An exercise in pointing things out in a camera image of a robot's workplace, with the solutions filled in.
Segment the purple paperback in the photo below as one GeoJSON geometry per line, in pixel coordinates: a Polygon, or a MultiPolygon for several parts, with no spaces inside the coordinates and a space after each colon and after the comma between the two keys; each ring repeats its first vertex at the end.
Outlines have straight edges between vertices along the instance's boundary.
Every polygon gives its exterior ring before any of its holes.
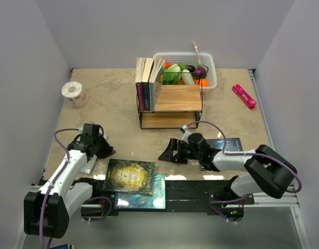
{"type": "Polygon", "coordinates": [[[148,85],[149,85],[149,102],[150,102],[150,111],[155,110],[156,102],[156,89],[160,85],[160,78],[164,71],[165,60],[162,58],[154,59],[148,85]]]}

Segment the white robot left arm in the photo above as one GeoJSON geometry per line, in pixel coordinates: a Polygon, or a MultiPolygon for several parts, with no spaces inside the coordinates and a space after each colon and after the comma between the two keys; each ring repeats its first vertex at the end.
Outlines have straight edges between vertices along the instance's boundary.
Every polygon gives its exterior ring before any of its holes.
{"type": "Polygon", "coordinates": [[[77,136],[64,146],[65,156],[56,171],[23,201],[24,232],[60,239],[67,231],[70,217],[86,201],[96,203],[101,191],[95,181],[75,177],[93,158],[105,159],[115,153],[99,124],[85,123],[77,136]]]}

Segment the purple Treehouse paperback book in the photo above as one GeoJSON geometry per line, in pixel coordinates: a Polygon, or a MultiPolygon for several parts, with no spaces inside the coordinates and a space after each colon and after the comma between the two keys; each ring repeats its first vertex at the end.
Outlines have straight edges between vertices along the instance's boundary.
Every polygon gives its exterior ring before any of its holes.
{"type": "Polygon", "coordinates": [[[145,58],[136,58],[136,69],[135,69],[135,85],[138,100],[138,109],[140,112],[145,111],[145,104],[143,98],[143,87],[142,77],[145,66],[145,58]]]}

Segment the green yellow fantasy book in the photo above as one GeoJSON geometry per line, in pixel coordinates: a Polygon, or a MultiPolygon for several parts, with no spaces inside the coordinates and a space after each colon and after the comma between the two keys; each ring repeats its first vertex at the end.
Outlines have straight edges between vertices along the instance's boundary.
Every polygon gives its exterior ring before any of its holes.
{"type": "Polygon", "coordinates": [[[155,167],[154,162],[110,159],[103,189],[110,192],[151,196],[155,167]]]}

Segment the Little Women book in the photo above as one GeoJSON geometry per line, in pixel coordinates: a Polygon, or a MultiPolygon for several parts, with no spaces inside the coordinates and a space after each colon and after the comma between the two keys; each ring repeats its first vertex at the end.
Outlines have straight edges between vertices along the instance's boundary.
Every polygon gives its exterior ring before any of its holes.
{"type": "Polygon", "coordinates": [[[142,73],[142,89],[144,99],[144,110],[150,111],[150,91],[149,91],[149,79],[151,71],[154,65],[153,58],[143,58],[143,73],[142,73]]]}

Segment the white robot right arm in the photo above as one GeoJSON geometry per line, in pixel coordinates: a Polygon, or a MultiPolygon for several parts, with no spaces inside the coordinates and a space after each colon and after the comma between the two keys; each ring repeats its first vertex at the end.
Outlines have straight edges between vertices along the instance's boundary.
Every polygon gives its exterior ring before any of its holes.
{"type": "Polygon", "coordinates": [[[201,133],[185,133],[182,140],[170,139],[158,159],[181,164],[197,160],[204,169],[214,172],[247,172],[246,176],[234,176],[215,192],[214,200],[218,203],[235,204],[260,192],[280,199],[297,177],[296,168],[267,145],[226,153],[210,145],[201,133]]]}

